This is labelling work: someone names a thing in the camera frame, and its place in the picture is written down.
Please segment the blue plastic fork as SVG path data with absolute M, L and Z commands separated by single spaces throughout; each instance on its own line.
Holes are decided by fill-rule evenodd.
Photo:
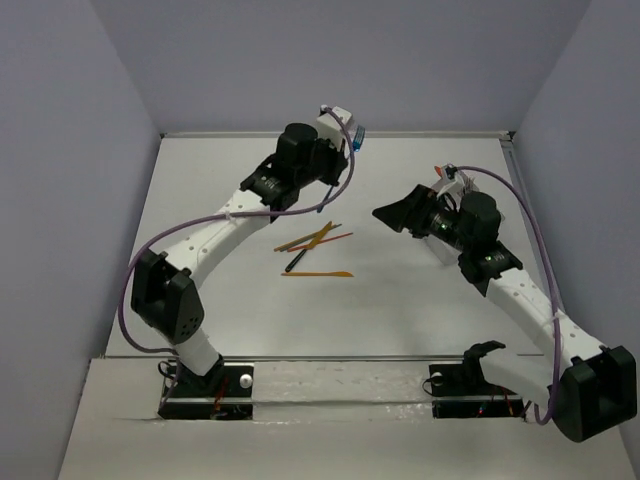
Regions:
M 366 136 L 366 129 L 362 125 L 357 124 L 351 130 L 350 135 L 351 135 L 353 150 L 355 152 L 358 152 L 361 149 L 362 144 L 364 143 L 364 139 Z

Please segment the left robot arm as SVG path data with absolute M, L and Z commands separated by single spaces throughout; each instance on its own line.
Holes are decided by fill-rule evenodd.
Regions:
M 354 130 L 339 109 L 323 112 L 313 124 L 287 125 L 274 153 L 202 228 L 159 253 L 145 247 L 136 256 L 131 308 L 169 343 L 180 380 L 198 394 L 215 392 L 224 368 L 222 355 L 202 329 L 200 287 L 249 236 L 293 214 L 303 188 L 321 182 L 344 189 L 339 178 L 354 169 Z

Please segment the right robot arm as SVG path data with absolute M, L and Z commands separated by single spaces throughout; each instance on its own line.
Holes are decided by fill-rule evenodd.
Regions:
M 435 237 L 458 251 L 458 266 L 479 294 L 502 310 L 548 360 L 547 366 L 508 353 L 504 343 L 476 343 L 433 384 L 436 396 L 478 395 L 503 387 L 543 407 L 560 432 L 583 442 L 638 413 L 636 361 L 610 348 L 553 309 L 522 262 L 499 241 L 501 214 L 493 197 L 465 194 L 457 209 L 417 185 L 405 198 L 373 210 L 396 232 Z

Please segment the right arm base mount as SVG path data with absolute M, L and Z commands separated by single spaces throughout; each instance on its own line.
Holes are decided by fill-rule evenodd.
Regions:
M 436 363 L 422 381 L 422 390 L 433 399 L 436 419 L 525 419 L 529 403 L 503 386 L 488 383 L 480 361 L 506 346 L 496 340 L 476 343 L 459 363 Z

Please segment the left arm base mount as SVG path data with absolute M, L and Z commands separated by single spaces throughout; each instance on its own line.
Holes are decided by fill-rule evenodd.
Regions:
M 163 377 L 157 414 L 164 420 L 244 421 L 253 419 L 252 363 L 216 364 L 199 377 L 175 359 L 161 360 Z

